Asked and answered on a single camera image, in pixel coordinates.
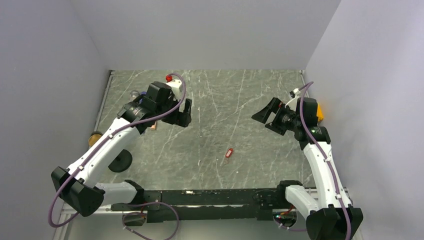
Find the red key tag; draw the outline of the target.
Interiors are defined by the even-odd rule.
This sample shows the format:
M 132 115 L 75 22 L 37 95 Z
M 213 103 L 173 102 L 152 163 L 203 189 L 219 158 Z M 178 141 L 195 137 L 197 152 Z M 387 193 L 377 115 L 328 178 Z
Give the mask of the red key tag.
M 232 148 L 229 148 L 225 154 L 226 158 L 229 158 L 233 154 L 234 150 Z

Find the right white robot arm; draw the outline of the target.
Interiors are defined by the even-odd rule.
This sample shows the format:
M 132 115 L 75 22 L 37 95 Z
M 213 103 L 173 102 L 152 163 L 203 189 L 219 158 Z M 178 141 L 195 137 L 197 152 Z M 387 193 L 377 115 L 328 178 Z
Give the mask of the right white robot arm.
M 311 240 L 350 240 L 363 221 L 363 212 L 354 207 L 337 173 L 331 138 L 319 126 L 318 103 L 306 97 L 296 100 L 295 109 L 274 97 L 252 119 L 279 135 L 291 131 L 311 168 L 317 190 L 313 198 L 295 180 L 279 184 L 276 203 L 282 208 L 292 205 L 305 219 L 305 230 Z

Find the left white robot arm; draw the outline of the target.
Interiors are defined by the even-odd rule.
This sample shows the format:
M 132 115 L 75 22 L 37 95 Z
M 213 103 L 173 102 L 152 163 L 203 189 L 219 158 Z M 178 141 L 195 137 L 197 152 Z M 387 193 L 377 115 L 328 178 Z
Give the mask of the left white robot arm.
M 108 130 L 77 161 L 51 173 L 56 194 L 83 217 L 104 205 L 125 204 L 131 210 L 144 203 L 144 189 L 132 180 L 100 183 L 101 174 L 136 138 L 156 121 L 187 127 L 191 122 L 191 100 L 186 83 L 174 79 L 155 81 L 146 94 L 126 103 Z

